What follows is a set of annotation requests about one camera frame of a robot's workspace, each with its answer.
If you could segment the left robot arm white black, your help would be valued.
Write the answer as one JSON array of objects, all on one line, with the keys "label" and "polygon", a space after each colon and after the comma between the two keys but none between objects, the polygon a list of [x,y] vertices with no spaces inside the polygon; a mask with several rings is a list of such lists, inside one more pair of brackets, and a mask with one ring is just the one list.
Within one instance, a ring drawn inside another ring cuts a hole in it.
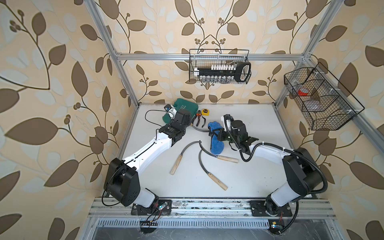
[{"label": "left robot arm white black", "polygon": [[190,111],[176,110],[171,105],[166,105],[165,111],[171,120],[156,130],[149,143],[123,160],[114,159],[109,165],[104,191],[125,207],[135,204],[153,208],[156,205],[157,196],[141,187],[140,175],[158,156],[181,140],[191,124]]}]

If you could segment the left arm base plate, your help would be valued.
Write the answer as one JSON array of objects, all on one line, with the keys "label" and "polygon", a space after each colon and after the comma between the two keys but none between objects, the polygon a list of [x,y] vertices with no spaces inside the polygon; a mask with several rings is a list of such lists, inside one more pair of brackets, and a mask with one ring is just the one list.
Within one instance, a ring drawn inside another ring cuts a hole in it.
[{"label": "left arm base plate", "polygon": [[148,208],[145,208],[141,205],[133,204],[131,215],[132,216],[150,216],[154,214],[159,214],[162,212],[162,215],[169,216],[172,211],[172,200],[155,200],[155,202]]}]

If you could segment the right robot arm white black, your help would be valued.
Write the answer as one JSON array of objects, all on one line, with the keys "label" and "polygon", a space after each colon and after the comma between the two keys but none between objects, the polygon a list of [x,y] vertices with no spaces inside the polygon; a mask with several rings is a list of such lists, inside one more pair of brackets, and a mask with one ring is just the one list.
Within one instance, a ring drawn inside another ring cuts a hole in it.
[{"label": "right robot arm white black", "polygon": [[290,150],[276,144],[260,142],[249,136],[242,121],[233,120],[230,115],[223,116],[222,121],[223,127],[219,123],[217,127],[213,126],[215,123],[209,126],[212,142],[227,141],[234,144],[240,158],[246,163],[257,156],[283,165],[285,183],[265,200],[265,208],[270,215],[290,202],[299,201],[307,195],[324,193],[328,189],[325,174],[306,149]]}]

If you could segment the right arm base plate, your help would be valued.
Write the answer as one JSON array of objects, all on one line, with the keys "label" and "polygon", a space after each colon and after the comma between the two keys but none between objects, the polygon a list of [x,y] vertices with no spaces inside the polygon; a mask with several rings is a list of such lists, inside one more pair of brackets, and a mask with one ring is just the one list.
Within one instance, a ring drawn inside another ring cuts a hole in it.
[{"label": "right arm base plate", "polygon": [[253,217],[292,217],[293,212],[290,204],[287,203],[282,207],[265,200],[249,201]]}]

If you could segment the blue microfiber rag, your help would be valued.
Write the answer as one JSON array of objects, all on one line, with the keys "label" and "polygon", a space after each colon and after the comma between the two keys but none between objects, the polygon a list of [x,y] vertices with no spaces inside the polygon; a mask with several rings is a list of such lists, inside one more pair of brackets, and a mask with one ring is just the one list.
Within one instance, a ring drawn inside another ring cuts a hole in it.
[{"label": "blue microfiber rag", "polygon": [[214,155],[220,155],[224,150],[224,143],[219,141],[218,136],[222,126],[218,122],[210,122],[208,124],[209,136],[211,137],[210,151]]}]

